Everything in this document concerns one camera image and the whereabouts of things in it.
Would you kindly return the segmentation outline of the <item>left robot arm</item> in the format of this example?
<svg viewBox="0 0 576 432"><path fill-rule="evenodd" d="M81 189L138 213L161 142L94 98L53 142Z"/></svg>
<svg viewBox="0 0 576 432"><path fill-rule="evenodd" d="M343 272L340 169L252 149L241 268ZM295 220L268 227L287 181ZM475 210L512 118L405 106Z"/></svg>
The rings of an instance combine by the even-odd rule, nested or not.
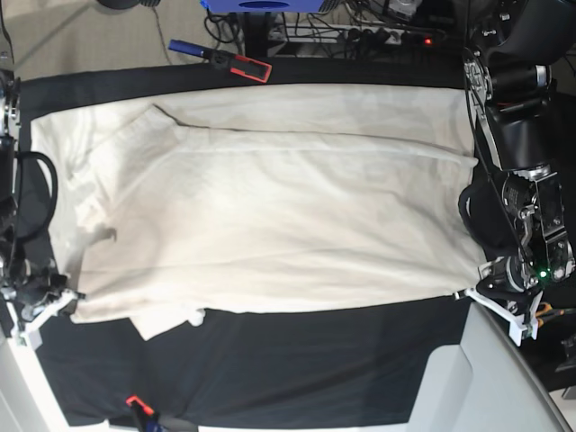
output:
<svg viewBox="0 0 576 432"><path fill-rule="evenodd" d="M536 338L545 321L545 287L567 279L575 256L554 169L561 129L551 67L575 40L572 1L496 1L465 16L466 109L485 180L513 245L475 240L493 259L465 295L508 323L514 343Z"/></svg>

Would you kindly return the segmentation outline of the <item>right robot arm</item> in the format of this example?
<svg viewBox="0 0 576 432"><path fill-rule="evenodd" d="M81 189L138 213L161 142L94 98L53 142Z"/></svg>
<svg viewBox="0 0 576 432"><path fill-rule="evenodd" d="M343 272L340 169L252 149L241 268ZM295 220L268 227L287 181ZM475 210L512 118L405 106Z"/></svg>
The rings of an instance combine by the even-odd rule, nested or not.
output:
<svg viewBox="0 0 576 432"><path fill-rule="evenodd" d="M16 343L37 349L41 327L72 302L85 296L72 289L68 277L54 260L44 265L26 256L25 245L48 230L55 214L59 192L56 168L50 158L37 151L19 150L20 80L10 70L1 71L1 300L13 326ZM20 235L20 204L23 198L24 163L41 162L51 181L48 214L33 232Z"/></svg>

